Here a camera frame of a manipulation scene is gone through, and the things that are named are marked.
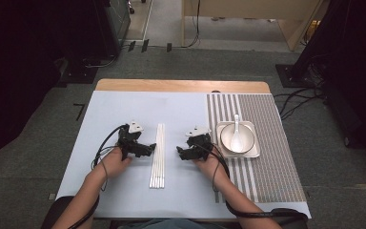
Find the white ceramic spoon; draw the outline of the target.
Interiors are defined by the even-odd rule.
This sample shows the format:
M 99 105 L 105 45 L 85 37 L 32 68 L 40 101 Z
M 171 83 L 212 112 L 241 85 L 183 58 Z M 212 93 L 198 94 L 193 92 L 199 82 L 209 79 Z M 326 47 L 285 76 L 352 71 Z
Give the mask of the white ceramic spoon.
M 234 115 L 234 132 L 231 138 L 231 150 L 234 153 L 241 153 L 243 150 L 243 143 L 239 132 L 239 115 Z

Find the white bowl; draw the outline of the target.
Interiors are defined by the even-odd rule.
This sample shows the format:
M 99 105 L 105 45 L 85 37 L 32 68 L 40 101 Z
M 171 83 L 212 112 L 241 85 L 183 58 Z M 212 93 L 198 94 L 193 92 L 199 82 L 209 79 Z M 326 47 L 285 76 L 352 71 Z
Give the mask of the white bowl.
M 245 154 L 245 153 L 249 152 L 250 150 L 252 150 L 252 148 L 254 147 L 255 140 L 254 140 L 254 133 L 249 127 L 239 124 L 239 132 L 240 132 L 241 140 L 243 143 L 243 150 L 241 153 L 234 153 L 231 150 L 230 143 L 231 143 L 231 138 L 232 138 L 233 132 L 234 132 L 234 125 L 229 124 L 222 129 L 221 134 L 219 135 L 222 145 L 229 152 L 231 152 L 233 154 Z

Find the black stand base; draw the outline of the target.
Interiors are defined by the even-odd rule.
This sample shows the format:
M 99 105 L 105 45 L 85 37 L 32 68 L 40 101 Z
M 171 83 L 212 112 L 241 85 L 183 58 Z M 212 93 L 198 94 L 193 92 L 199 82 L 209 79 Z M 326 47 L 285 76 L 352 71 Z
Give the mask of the black stand base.
M 313 88 L 313 81 L 308 69 L 301 70 L 296 65 L 276 64 L 277 74 L 284 88 Z
M 91 84 L 96 76 L 98 69 L 91 66 L 86 67 L 84 64 L 68 61 L 67 67 L 62 73 L 58 83 L 68 84 Z

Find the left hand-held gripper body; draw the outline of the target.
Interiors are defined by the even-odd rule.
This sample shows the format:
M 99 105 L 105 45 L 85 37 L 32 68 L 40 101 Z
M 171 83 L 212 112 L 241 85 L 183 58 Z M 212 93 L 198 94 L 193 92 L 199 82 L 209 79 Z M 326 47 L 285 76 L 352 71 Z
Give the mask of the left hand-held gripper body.
M 146 146 L 137 142 L 143 128 L 135 121 L 120 127 L 118 132 L 117 145 L 121 148 L 124 158 L 136 151 L 147 151 Z

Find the grey striped placemat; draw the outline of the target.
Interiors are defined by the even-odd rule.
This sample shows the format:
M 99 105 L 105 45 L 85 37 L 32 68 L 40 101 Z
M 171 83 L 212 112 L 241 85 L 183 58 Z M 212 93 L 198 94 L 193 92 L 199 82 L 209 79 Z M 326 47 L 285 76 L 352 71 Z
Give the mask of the grey striped placemat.
M 209 94 L 206 96 L 212 138 L 217 124 L 242 121 L 255 126 L 259 156 L 228 158 L 231 180 L 256 203 L 306 201 L 281 119 L 271 94 Z

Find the yellow object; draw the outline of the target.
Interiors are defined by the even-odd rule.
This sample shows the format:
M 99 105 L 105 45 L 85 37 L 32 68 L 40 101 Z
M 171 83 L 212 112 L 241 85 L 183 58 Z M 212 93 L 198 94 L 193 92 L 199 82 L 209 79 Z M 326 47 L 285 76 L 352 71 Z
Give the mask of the yellow object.
M 320 24 L 319 20 L 313 20 L 307 29 L 306 36 L 308 39 L 311 39 L 313 35 L 315 34 L 315 31 L 317 30 L 318 26 Z

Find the person's right hand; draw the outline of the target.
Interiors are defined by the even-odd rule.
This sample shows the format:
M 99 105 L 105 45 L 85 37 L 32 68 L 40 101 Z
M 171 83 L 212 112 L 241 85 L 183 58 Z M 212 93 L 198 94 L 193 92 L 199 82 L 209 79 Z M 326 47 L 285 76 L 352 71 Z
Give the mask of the person's right hand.
M 227 173 L 217 157 L 208 155 L 207 159 L 194 159 L 193 163 L 199 168 L 201 173 L 212 183 L 219 185 L 228 180 Z

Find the row of white chopsticks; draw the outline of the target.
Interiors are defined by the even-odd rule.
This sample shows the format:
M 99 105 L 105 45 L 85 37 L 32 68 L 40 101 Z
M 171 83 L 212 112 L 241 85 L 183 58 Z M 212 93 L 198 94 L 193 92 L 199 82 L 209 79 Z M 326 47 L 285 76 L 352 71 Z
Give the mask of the row of white chopsticks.
M 152 159 L 151 189 L 165 187 L 165 124 L 159 123 L 156 131 L 156 146 Z

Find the person's left hand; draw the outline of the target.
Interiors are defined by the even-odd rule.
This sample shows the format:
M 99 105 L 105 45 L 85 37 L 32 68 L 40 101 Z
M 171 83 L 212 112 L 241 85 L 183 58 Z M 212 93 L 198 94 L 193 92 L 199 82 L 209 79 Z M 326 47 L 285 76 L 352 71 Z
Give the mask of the person's left hand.
M 124 158 L 120 148 L 113 148 L 101 160 L 99 171 L 104 178 L 113 178 L 121 175 L 132 163 L 132 158 Z

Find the white square plate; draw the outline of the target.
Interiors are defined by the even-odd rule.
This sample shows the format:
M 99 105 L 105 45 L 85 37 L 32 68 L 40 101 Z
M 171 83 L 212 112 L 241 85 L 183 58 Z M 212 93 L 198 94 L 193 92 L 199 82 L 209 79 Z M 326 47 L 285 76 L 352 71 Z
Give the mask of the white square plate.
M 258 142 L 258 138 L 257 138 L 257 134 L 256 134 L 256 130 L 255 130 L 255 126 L 252 122 L 250 121 L 240 121 L 239 124 L 245 125 L 247 127 L 249 127 L 253 133 L 254 133 L 254 147 L 252 148 L 252 150 L 250 150 L 249 152 L 245 153 L 245 154 L 233 154 L 231 152 L 229 152 L 221 143 L 220 140 L 220 134 L 222 129 L 229 125 L 229 124 L 234 124 L 233 121 L 223 121 L 223 122 L 219 122 L 216 125 L 216 138 L 217 138 L 217 145 L 219 146 L 219 148 L 221 149 L 221 153 L 224 157 L 258 157 L 260 155 L 260 145 Z

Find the person's grey-blue clothing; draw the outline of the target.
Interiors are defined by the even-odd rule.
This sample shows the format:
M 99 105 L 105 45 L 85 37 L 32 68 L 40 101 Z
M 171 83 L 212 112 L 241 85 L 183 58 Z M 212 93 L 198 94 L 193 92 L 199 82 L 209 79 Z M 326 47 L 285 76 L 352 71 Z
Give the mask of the person's grey-blue clothing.
M 188 219 L 151 219 L 146 222 L 127 223 L 118 229 L 226 229 L 221 225 L 194 222 Z

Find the wooden table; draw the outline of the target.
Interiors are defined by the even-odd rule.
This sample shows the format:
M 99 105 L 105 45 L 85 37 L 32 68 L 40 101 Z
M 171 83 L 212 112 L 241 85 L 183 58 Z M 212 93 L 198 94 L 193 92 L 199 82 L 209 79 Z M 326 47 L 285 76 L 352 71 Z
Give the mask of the wooden table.
M 167 80 L 167 79 L 110 79 L 97 82 L 97 91 L 116 92 L 184 92 L 269 94 L 269 85 L 261 81 Z

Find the black corner tape mark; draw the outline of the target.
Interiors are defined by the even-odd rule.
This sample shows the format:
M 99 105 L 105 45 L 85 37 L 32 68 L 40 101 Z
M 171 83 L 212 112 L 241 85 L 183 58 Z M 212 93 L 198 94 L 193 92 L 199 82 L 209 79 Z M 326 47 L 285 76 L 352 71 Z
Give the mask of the black corner tape mark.
M 77 114 L 77 117 L 75 119 L 75 121 L 78 121 L 81 117 L 81 115 L 83 114 L 84 110 L 85 110 L 85 106 L 86 104 L 82 104 L 82 103 L 73 103 L 72 106 L 74 107 L 78 107 L 79 108 L 79 111 L 78 111 L 78 114 Z

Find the dark curtain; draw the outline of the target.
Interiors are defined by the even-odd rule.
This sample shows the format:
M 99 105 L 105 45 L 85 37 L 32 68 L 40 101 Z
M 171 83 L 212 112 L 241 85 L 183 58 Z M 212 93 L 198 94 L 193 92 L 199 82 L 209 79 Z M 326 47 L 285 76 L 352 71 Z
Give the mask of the dark curtain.
M 119 54 L 110 0 L 0 0 L 0 150 L 16 139 L 60 80 Z
M 293 73 L 311 65 L 348 144 L 366 148 L 366 0 L 331 0 Z

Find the light wooden desk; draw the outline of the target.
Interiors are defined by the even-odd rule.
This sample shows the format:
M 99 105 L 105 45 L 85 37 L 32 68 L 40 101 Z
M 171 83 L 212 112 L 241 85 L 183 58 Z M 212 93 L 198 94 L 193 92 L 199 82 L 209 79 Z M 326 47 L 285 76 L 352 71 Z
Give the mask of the light wooden desk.
M 294 51 L 314 20 L 321 19 L 330 0 L 181 0 L 181 44 L 188 16 L 276 19 L 290 51 Z

